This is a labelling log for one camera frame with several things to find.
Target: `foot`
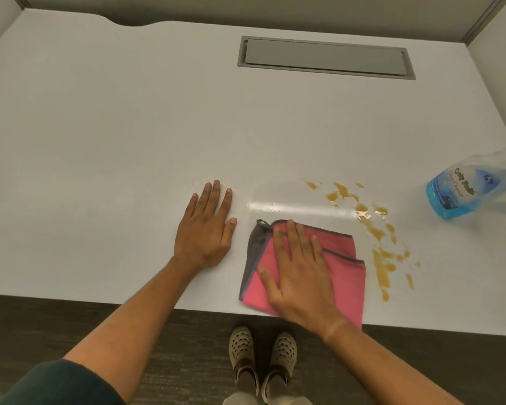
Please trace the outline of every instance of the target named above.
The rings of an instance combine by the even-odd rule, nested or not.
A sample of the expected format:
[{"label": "foot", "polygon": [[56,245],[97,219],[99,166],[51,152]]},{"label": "foot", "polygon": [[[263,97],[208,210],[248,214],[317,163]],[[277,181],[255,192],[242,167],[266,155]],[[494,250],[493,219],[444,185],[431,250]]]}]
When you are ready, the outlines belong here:
[{"label": "foot", "polygon": [[270,378],[279,375],[288,385],[292,376],[292,371],[296,365],[298,357],[298,348],[296,341],[289,333],[281,333],[277,336],[274,347],[272,348],[272,359],[270,360],[270,371],[264,379],[262,384],[262,398],[265,403],[268,403],[268,395],[266,389]]},{"label": "foot", "polygon": [[250,372],[255,377],[256,395],[259,392],[259,381],[255,369],[255,353],[253,351],[253,337],[247,327],[238,327],[230,335],[229,357],[234,369],[234,383],[238,381],[242,372]]}]

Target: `pink microfiber towel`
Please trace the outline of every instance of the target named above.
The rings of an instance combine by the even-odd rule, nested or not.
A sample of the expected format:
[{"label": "pink microfiber towel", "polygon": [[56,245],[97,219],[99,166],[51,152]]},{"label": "pink microfiber towel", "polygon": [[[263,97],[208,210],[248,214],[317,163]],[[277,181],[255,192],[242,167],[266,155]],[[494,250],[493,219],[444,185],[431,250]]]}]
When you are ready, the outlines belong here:
[{"label": "pink microfiber towel", "polygon": [[[286,237],[286,220],[278,220],[273,224],[267,224],[262,220],[257,222],[257,226],[250,237],[240,293],[240,300],[245,305],[273,315],[277,315],[277,313],[268,302],[266,290],[256,272],[256,268],[259,264],[265,266],[279,284],[279,270],[272,238],[273,228],[275,227],[281,229],[290,256]],[[356,259],[356,249],[352,236],[311,226],[304,226],[304,228],[308,238],[311,239],[312,235],[317,236],[323,248],[324,260],[330,270],[330,278],[332,279],[336,307],[352,323],[361,328],[364,311],[365,265],[362,260]]]}]

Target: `dark green sleeve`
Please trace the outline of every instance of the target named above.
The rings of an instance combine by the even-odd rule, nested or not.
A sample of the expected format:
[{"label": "dark green sleeve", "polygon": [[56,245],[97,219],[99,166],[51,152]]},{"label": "dark green sleeve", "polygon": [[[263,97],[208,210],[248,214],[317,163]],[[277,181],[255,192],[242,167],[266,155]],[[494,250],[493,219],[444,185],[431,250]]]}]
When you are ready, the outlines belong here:
[{"label": "dark green sleeve", "polygon": [[0,401],[0,405],[57,404],[125,405],[125,402],[107,381],[64,359],[38,365]]}]

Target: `desk surface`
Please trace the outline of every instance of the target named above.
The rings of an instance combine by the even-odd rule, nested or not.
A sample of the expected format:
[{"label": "desk surface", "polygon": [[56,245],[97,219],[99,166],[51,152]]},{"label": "desk surface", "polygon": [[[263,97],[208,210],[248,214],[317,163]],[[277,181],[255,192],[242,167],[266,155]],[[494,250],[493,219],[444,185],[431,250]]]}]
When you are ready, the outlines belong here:
[{"label": "desk surface", "polygon": [[[417,79],[238,67],[243,35],[406,47]],[[251,313],[237,299],[249,232],[293,217],[355,237],[365,323],[506,334],[474,220],[440,220],[424,194],[450,164],[505,146],[463,44],[26,10],[0,39],[0,294],[123,302],[171,256],[191,193],[218,178],[235,192],[233,248],[179,308]],[[410,252],[387,302],[378,242],[353,198],[329,202],[332,182],[386,207],[373,220],[398,241],[382,247]]]}]

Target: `finger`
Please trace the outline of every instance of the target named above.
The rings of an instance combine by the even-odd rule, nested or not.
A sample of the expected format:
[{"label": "finger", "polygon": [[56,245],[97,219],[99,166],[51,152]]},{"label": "finger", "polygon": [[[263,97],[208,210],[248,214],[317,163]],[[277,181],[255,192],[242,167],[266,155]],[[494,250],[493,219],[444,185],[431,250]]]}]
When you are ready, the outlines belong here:
[{"label": "finger", "polygon": [[193,212],[195,211],[195,205],[197,204],[198,195],[193,193],[193,196],[189,199],[189,204],[186,207],[186,211],[184,212],[184,217],[182,220],[188,219],[193,216]]},{"label": "finger", "polygon": [[297,224],[296,231],[298,233],[298,240],[300,241],[300,247],[302,248],[302,254],[304,258],[313,260],[313,249],[308,239],[308,235],[305,234],[304,225]]},{"label": "finger", "polygon": [[296,224],[293,220],[289,220],[287,222],[287,229],[291,259],[295,260],[303,258],[302,248],[300,247],[300,240],[296,231]]},{"label": "finger", "polygon": [[206,209],[206,204],[208,203],[211,189],[211,183],[208,182],[204,185],[204,190],[202,191],[201,198],[198,200],[197,207],[195,207],[195,213],[193,214],[194,216],[198,216],[204,212],[204,209]]},{"label": "finger", "polygon": [[219,217],[222,221],[225,221],[227,219],[231,204],[232,204],[232,189],[229,188],[225,192],[225,197],[223,197],[220,209],[217,211],[217,217]]},{"label": "finger", "polygon": [[232,243],[232,235],[234,234],[234,229],[236,229],[236,225],[238,224],[238,220],[236,217],[232,217],[229,219],[227,223],[225,223],[225,227],[223,227],[223,235],[221,237],[221,247],[227,251],[230,250],[230,246]]},{"label": "finger", "polygon": [[212,194],[208,199],[208,204],[206,205],[206,213],[209,213],[210,216],[213,216],[216,213],[217,205],[219,203],[219,196],[221,193],[221,183],[218,180],[214,180],[214,186],[212,189]]},{"label": "finger", "polygon": [[315,262],[319,266],[326,267],[326,263],[324,262],[324,254],[322,251],[322,246],[320,245],[317,236],[311,236],[311,245],[313,246],[313,257]]},{"label": "finger", "polygon": [[274,229],[274,251],[276,253],[277,266],[280,269],[279,272],[281,272],[281,267],[288,265],[290,263],[290,258],[286,251],[283,234],[281,234],[279,227]]},{"label": "finger", "polygon": [[263,265],[257,266],[257,272],[268,294],[270,305],[277,307],[283,299],[283,294],[277,286],[276,279],[274,279],[272,273]]}]

